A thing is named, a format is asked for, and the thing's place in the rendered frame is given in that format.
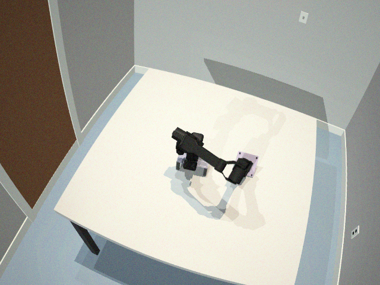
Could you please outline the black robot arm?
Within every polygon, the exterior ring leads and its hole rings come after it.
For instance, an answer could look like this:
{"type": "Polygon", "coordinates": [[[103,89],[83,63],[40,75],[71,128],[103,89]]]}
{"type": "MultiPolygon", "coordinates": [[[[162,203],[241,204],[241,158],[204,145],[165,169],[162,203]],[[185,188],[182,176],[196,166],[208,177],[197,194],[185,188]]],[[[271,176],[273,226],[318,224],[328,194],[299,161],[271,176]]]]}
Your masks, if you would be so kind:
{"type": "Polygon", "coordinates": [[[227,164],[235,164],[228,178],[224,178],[235,184],[240,184],[243,178],[246,177],[250,171],[253,163],[246,158],[238,158],[237,161],[220,159],[207,149],[203,147],[204,143],[188,131],[184,131],[177,127],[172,132],[172,138],[176,140],[176,153],[184,155],[184,153],[196,154],[205,162],[210,164],[214,169],[223,174],[223,170],[227,164]]]}

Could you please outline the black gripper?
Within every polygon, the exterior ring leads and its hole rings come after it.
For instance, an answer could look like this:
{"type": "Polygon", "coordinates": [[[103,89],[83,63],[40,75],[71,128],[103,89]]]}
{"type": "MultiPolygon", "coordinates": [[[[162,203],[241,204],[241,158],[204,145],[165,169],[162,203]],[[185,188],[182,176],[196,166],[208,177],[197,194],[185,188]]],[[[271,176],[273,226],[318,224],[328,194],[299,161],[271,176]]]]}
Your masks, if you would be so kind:
{"type": "MultiPolygon", "coordinates": [[[[193,132],[192,135],[199,138],[203,142],[204,135],[200,133],[193,132]]],[[[183,168],[186,170],[196,171],[198,156],[196,154],[187,153],[186,160],[184,161],[183,168]]]]}

